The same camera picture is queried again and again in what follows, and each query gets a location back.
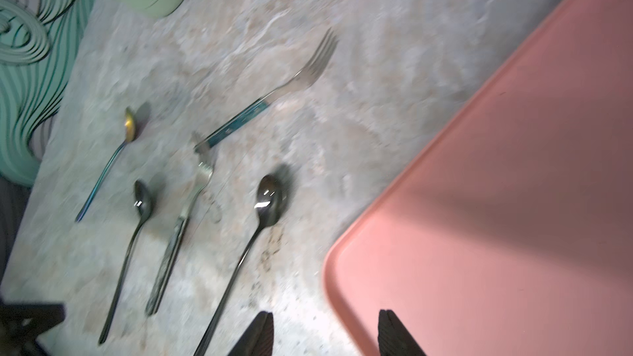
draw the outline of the silver fork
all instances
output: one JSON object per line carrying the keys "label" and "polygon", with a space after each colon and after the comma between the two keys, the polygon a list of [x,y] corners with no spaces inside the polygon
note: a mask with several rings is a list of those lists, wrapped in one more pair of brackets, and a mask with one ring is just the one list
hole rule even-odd
{"label": "silver fork", "polygon": [[[202,140],[202,137],[197,132],[193,132],[192,139],[195,144],[198,144]],[[158,307],[163,299],[163,294],[165,293],[165,288],[167,287],[171,271],[173,270],[173,265],[176,263],[176,257],[178,256],[178,250],[180,249],[180,244],[182,243],[182,236],[184,235],[187,224],[189,223],[191,210],[194,208],[198,195],[200,195],[202,190],[207,186],[207,184],[209,184],[211,176],[213,175],[215,154],[211,152],[211,148],[208,145],[203,145],[198,150],[197,154],[199,155],[200,163],[198,164],[194,187],[189,193],[187,203],[182,208],[180,216],[178,216],[176,225],[173,228],[173,234],[171,235],[167,249],[165,249],[163,261],[158,269],[154,287],[152,288],[149,300],[147,301],[147,306],[145,307],[146,316],[152,316],[158,311]]]}
{"label": "silver fork", "polygon": [[315,53],[312,55],[312,58],[310,58],[305,66],[299,70],[294,77],[292,77],[287,83],[278,86],[268,94],[265,94],[251,103],[249,107],[243,109],[229,122],[222,125],[218,130],[198,143],[194,149],[199,151],[202,145],[208,145],[209,147],[217,145],[220,141],[224,140],[225,137],[242,127],[243,124],[255,118],[257,114],[264,111],[277,99],[291,92],[298,92],[307,89],[323,74],[325,67],[334,53],[336,44],[338,44],[338,39],[330,28],[325,33],[325,36],[321,40],[321,43]]}

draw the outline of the granite countertop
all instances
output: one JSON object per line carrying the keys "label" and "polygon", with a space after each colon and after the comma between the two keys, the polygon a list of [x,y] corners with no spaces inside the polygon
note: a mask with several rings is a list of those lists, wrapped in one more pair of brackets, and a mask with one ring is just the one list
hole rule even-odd
{"label": "granite countertop", "polygon": [[[64,302],[41,336],[53,355],[190,355],[257,226],[255,190],[285,165],[290,206],[245,261],[209,355],[260,310],[274,355],[357,350],[320,283],[334,241],[560,0],[185,0],[152,20],[96,0],[3,283],[6,302]],[[308,90],[218,146],[158,314],[144,308],[209,134],[304,64],[325,31],[339,45]],[[123,140],[126,106],[150,121],[74,222]],[[106,344],[97,346],[137,224],[134,180],[158,192]]]}

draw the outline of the black spoon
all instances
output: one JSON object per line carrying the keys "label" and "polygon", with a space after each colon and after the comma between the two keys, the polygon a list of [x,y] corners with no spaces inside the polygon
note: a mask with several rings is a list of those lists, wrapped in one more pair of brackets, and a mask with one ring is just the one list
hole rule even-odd
{"label": "black spoon", "polygon": [[218,322],[220,321],[220,316],[224,307],[226,305],[226,301],[228,300],[228,294],[231,292],[231,288],[233,287],[233,283],[235,283],[235,278],[237,277],[237,273],[239,272],[244,259],[246,258],[246,254],[251,249],[257,236],[260,232],[262,232],[266,227],[271,227],[279,221],[281,217],[281,213],[284,207],[284,199],[286,197],[286,193],[281,183],[273,177],[273,175],[265,175],[264,178],[259,182],[259,187],[257,188],[257,203],[255,203],[255,210],[257,211],[257,215],[259,216],[259,225],[255,230],[255,233],[251,237],[251,240],[248,241],[242,256],[231,275],[230,281],[228,281],[228,286],[226,286],[226,290],[224,291],[224,295],[218,304],[218,308],[215,310],[213,314],[213,318],[211,318],[211,322],[209,323],[209,327],[206,328],[204,335],[202,336],[202,340],[200,344],[198,344],[198,348],[194,352],[194,356],[203,356],[206,352],[206,349],[209,347],[209,343],[211,342],[211,337],[215,332],[215,329],[218,327]]}
{"label": "black spoon", "polygon": [[140,180],[136,180],[134,182],[134,197],[136,201],[134,202],[134,206],[138,210],[138,216],[140,217],[138,220],[138,225],[132,234],[132,238],[130,239],[130,245],[127,247],[127,252],[125,254],[125,259],[123,260],[123,266],[121,267],[121,274],[119,275],[119,281],[116,284],[115,296],[112,297],[112,304],[110,305],[110,311],[107,313],[106,322],[103,324],[103,330],[101,330],[101,336],[99,336],[99,344],[102,344],[107,339],[107,334],[110,331],[110,326],[112,325],[112,319],[115,316],[116,305],[118,303],[119,297],[121,297],[121,289],[123,288],[123,280],[125,280],[125,274],[127,274],[127,269],[130,267],[130,257],[132,255],[132,249],[134,249],[134,243],[136,242],[136,238],[138,237],[138,233],[140,232],[140,228],[145,224],[145,222],[149,219],[149,216],[152,215],[153,203],[152,203],[152,195],[149,192],[147,186]]}

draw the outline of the pink plastic tray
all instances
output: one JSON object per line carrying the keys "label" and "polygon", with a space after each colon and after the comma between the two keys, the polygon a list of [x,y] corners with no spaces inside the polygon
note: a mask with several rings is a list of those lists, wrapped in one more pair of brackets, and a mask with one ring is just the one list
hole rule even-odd
{"label": "pink plastic tray", "polygon": [[565,0],[330,250],[378,355],[633,355],[633,0]]}

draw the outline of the spoon handle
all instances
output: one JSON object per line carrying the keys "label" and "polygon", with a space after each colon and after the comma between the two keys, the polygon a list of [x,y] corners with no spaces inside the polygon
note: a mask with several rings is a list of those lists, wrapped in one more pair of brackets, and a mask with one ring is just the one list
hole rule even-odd
{"label": "spoon handle", "polygon": [[255,230],[255,233],[251,237],[251,240],[248,241],[248,244],[246,245],[246,248],[244,249],[244,252],[242,253],[242,256],[240,257],[239,262],[237,263],[237,266],[235,267],[235,270],[233,271],[233,274],[231,275],[231,279],[228,281],[228,285],[226,286],[224,295],[222,296],[222,299],[220,300],[220,303],[218,304],[218,308],[215,310],[215,313],[213,314],[213,317],[211,318],[209,327],[206,328],[206,331],[204,332],[204,335],[202,336],[202,339],[200,340],[200,344],[198,344],[198,347],[196,348],[196,351],[194,352],[194,356],[203,356],[206,353],[206,349],[209,347],[209,343],[211,342],[211,337],[213,337],[213,333],[215,332],[215,329],[218,327],[220,316],[222,314],[222,311],[224,310],[226,301],[228,300],[228,295],[231,292],[231,288],[233,287],[233,284],[235,283],[235,278],[237,278],[237,273],[239,272],[239,269],[242,266],[244,259],[246,258],[246,254],[249,252],[249,250],[253,246],[253,243],[255,243],[257,236],[263,229],[264,229],[263,226],[261,225],[258,226],[257,229]]}
{"label": "spoon handle", "polygon": [[94,188],[92,188],[90,195],[88,195],[88,199],[84,202],[83,207],[81,208],[81,210],[79,211],[79,214],[75,218],[75,222],[80,222],[83,218],[83,215],[85,215],[85,212],[88,211],[88,208],[90,207],[90,204],[92,203],[92,200],[94,199],[94,196],[97,194],[97,191],[99,190],[99,187],[101,186],[103,179],[106,177],[107,171],[110,169],[110,166],[112,165],[112,163],[115,162],[116,156],[121,152],[121,150],[123,149],[123,147],[125,147],[126,144],[127,144],[127,141],[122,142],[121,145],[118,146],[118,148],[116,149],[115,153],[112,154],[110,161],[107,162],[106,167],[103,169],[103,172],[101,172],[101,176],[99,176],[99,180],[97,180],[97,184],[95,184]]}
{"label": "spoon handle", "polygon": [[101,330],[101,336],[99,336],[99,344],[103,344],[107,339],[107,334],[110,332],[110,326],[112,325],[112,319],[115,316],[116,305],[118,304],[118,299],[121,297],[121,290],[123,288],[123,281],[125,280],[125,275],[127,274],[127,269],[130,267],[130,256],[132,255],[132,249],[134,249],[134,243],[136,243],[136,238],[138,237],[138,232],[140,228],[143,226],[143,221],[139,221],[134,233],[132,234],[132,238],[130,239],[130,245],[127,247],[127,252],[125,253],[125,259],[123,260],[123,266],[121,267],[121,273],[119,274],[119,280],[116,283],[115,295],[112,297],[112,304],[110,304],[110,310],[107,312],[106,322],[103,324],[103,329]]}

